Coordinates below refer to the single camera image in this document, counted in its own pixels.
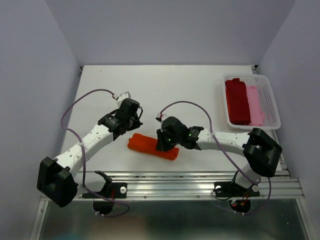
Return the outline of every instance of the pink cloth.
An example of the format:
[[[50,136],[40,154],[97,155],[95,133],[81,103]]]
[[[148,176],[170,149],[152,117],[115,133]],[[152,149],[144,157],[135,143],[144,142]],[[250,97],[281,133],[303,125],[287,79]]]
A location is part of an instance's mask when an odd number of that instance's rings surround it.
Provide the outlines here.
[[[265,114],[261,111],[257,86],[246,86],[251,123],[249,126],[263,126]]]

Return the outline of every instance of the gray wall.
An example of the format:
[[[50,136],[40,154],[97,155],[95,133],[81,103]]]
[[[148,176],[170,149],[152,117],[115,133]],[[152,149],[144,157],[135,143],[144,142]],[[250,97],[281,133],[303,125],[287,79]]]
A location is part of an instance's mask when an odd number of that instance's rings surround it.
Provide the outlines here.
[[[258,64],[294,0],[46,0],[80,64]]]
[[[0,239],[28,239],[39,163],[60,149],[79,64],[44,0],[0,6]]]
[[[297,0],[258,68],[272,84],[282,122],[277,131],[299,177],[320,234],[320,1]]]

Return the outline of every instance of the red towel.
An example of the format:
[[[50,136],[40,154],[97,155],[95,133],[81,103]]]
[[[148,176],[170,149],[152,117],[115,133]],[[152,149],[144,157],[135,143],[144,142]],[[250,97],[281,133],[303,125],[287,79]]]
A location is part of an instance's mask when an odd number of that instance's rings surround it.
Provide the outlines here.
[[[132,138],[129,138],[128,148],[140,153],[155,155],[171,161],[177,158],[179,148],[174,147],[169,151],[157,151],[156,145],[157,139],[149,136],[144,136],[139,133],[134,133]]]
[[[251,117],[246,84],[239,78],[234,78],[225,81],[225,86],[230,122],[235,125],[249,125]]]

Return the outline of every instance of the orange towel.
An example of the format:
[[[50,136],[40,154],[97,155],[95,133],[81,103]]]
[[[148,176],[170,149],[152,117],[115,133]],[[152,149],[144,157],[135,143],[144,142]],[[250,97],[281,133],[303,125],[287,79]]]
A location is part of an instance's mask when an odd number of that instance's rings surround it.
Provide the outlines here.
[[[129,138],[128,148],[140,153],[155,155],[171,161],[177,158],[179,148],[174,147],[169,151],[157,151],[156,145],[157,139],[135,133],[132,138]]]

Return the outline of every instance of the cloth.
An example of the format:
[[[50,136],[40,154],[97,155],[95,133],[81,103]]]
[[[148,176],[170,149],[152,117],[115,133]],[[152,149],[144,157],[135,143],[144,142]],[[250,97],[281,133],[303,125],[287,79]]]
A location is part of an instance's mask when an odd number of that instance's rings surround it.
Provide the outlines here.
[[[129,138],[128,148],[140,153],[151,154],[171,161],[177,158],[179,148],[174,147],[169,151],[157,151],[156,145],[157,139],[149,136],[144,136],[139,133],[134,133],[132,138]]]
[[[249,125],[251,117],[246,84],[234,78],[225,81],[225,87],[230,122],[234,125]]]
[[[250,126],[263,126],[265,121],[265,114],[261,110],[259,102],[259,94],[257,86],[247,86],[246,96],[249,102],[251,123]]]

